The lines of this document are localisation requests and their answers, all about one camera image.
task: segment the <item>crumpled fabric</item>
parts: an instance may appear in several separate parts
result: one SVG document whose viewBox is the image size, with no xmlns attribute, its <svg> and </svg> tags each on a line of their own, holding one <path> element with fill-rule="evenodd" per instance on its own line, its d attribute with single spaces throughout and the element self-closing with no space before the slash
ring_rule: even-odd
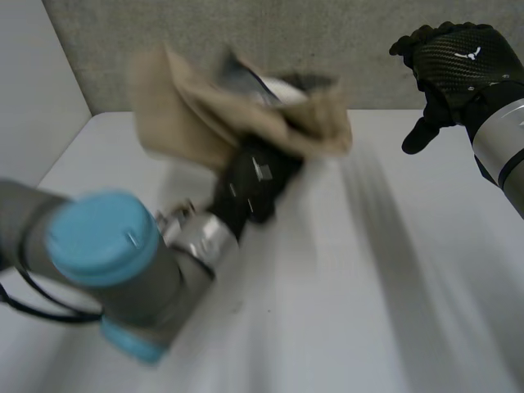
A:
<svg viewBox="0 0 524 393">
<path fill-rule="evenodd" d="M 166 45 L 137 54 L 129 68 L 129 100 L 142 146 L 216 172 L 225 168 L 249 133 L 306 160 L 350 150 L 346 104 L 334 79 L 248 70 L 257 79 L 284 81 L 304 98 L 269 105 L 252 94 L 232 91 Z"/>
</svg>

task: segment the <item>white object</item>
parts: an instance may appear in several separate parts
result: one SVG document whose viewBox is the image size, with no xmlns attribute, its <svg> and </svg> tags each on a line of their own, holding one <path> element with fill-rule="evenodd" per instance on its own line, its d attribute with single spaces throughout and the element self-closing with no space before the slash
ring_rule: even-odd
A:
<svg viewBox="0 0 524 393">
<path fill-rule="evenodd" d="M 481 52 L 481 47 L 477 47 L 477 50 L 474 53 L 468 53 L 467 55 L 461 55 L 460 53 L 455 53 L 456 57 L 463 57 L 464 59 L 476 60 L 477 55 Z"/>
<path fill-rule="evenodd" d="M 91 117 L 40 0 L 0 2 L 0 177 L 36 186 Z"/>
<path fill-rule="evenodd" d="M 517 392 L 518 364 L 504 340 L 522 327 L 511 321 L 522 303 L 524 223 L 479 175 L 463 130 L 444 130 L 416 156 L 401 151 L 419 116 L 350 111 L 353 153 L 310 163 L 277 219 L 248 229 L 241 260 L 159 368 L 125 358 L 94 327 L 6 311 L 2 321 L 15 318 L 19 328 L 0 326 L 10 348 L 0 358 L 2 393 Z M 375 222 L 391 223 L 381 205 L 387 187 L 359 167 L 363 154 L 382 164 L 415 248 L 411 266 L 395 260 L 394 247 L 389 269 L 378 263 L 358 224 L 345 182 L 351 171 L 368 176 Z M 108 113 L 89 121 L 41 187 L 69 195 L 122 187 L 155 210 L 185 197 L 204 201 L 213 182 L 195 165 L 152 159 L 132 115 Z M 520 341 L 509 344 L 522 352 Z"/>
</svg>

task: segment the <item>robotic hand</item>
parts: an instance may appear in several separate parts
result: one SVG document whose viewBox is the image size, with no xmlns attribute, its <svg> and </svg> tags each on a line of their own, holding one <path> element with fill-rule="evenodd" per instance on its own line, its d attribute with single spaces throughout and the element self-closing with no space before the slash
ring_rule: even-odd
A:
<svg viewBox="0 0 524 393">
<path fill-rule="evenodd" d="M 404 152 L 420 152 L 443 127 L 464 125 L 482 175 L 524 217 L 524 67 L 504 37 L 489 25 L 424 25 L 390 54 L 404 58 L 427 101 Z"/>
<path fill-rule="evenodd" d="M 35 291 L 67 312 L 35 309 L 2 285 L 0 302 L 56 322 L 100 322 L 109 342 L 154 364 L 219 266 L 234 258 L 246 223 L 263 223 L 273 215 L 275 201 L 301 165 L 301 159 L 249 137 L 221 175 L 207 209 L 178 209 L 160 222 L 126 192 L 68 201 L 0 181 L 0 270 L 17 269 Z M 169 238 L 175 221 L 180 229 Z M 53 298 L 29 273 L 85 291 L 101 303 L 102 312 Z"/>
</svg>

